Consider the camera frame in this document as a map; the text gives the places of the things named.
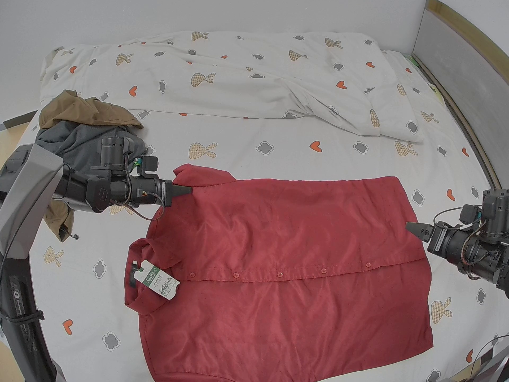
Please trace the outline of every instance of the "red button-up shirt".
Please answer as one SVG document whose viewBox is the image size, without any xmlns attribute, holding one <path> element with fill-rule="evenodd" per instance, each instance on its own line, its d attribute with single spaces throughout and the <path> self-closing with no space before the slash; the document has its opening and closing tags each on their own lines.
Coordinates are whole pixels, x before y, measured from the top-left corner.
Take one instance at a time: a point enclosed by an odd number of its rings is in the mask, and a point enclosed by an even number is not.
<svg viewBox="0 0 509 382">
<path fill-rule="evenodd" d="M 312 382 L 433 346 L 431 270 L 397 178 L 175 174 L 193 194 L 131 245 L 126 268 L 156 382 Z M 144 259 L 181 282 L 172 300 L 130 287 Z"/>
</svg>

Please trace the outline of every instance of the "white wall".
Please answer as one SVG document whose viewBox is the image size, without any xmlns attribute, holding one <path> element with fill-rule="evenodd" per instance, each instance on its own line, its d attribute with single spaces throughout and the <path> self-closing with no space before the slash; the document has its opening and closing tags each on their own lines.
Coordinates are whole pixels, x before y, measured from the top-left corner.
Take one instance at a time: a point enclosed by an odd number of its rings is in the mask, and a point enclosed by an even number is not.
<svg viewBox="0 0 509 382">
<path fill-rule="evenodd" d="M 442 0 L 509 54 L 509 0 Z"/>
<path fill-rule="evenodd" d="M 60 45 L 167 31 L 354 31 L 410 52 L 425 0 L 0 0 L 0 121 L 39 105 L 43 57 Z"/>
</svg>

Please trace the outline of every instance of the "paper hang tag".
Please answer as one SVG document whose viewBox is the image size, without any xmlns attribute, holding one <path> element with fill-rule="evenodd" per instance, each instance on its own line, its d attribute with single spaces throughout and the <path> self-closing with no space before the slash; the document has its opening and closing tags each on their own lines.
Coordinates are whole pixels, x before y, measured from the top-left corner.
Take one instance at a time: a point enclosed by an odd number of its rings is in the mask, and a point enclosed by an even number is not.
<svg viewBox="0 0 509 382">
<path fill-rule="evenodd" d="M 134 272 L 134 278 L 168 300 L 175 297 L 175 290 L 180 284 L 177 279 L 154 266 L 148 260 L 143 260 L 141 268 Z"/>
</svg>

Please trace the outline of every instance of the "headboard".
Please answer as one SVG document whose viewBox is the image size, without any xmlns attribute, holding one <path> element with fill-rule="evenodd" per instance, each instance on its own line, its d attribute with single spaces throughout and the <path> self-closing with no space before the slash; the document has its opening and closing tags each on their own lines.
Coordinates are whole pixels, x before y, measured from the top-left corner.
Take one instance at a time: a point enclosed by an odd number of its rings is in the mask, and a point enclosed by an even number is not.
<svg viewBox="0 0 509 382">
<path fill-rule="evenodd" d="M 490 184 L 509 188 L 509 57 L 480 29 L 427 0 L 412 53 L 437 85 Z"/>
</svg>

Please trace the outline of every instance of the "bed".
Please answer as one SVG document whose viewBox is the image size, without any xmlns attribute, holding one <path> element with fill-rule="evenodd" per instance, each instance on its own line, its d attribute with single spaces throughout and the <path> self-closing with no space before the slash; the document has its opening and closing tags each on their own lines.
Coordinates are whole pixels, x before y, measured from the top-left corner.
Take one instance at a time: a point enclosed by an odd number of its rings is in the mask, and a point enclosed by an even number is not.
<svg viewBox="0 0 509 382">
<path fill-rule="evenodd" d="M 502 110 L 507 56 L 483 56 L 486 48 L 472 46 L 451 11 L 428 0 L 412 57 L 381 50 L 369 36 L 336 33 L 189 31 L 61 47 L 44 61 L 41 107 L 62 89 L 126 107 L 142 121 L 139 136 L 166 179 L 188 162 L 237 179 L 397 176 L 418 220 L 431 222 L 437 212 L 478 204 L 484 189 L 509 183 L 506 139 L 493 139 L 509 120 Z M 467 66 L 483 73 L 481 87 Z M 243 90 L 242 78 L 258 85 Z M 366 104 L 376 111 L 360 116 Z M 480 104 L 489 116 L 480 117 Z M 20 144 L 34 142 L 37 116 Z M 41 224 L 30 252 L 34 289 L 49 351 L 67 380 L 151 380 L 123 283 L 127 249 L 147 227 L 125 208 L 78 212 L 79 240 L 60 244 Z M 331 380 L 435 382 L 509 333 L 509 302 L 500 290 L 428 258 L 429 306 L 440 313 L 431 323 L 434 348 Z"/>
</svg>

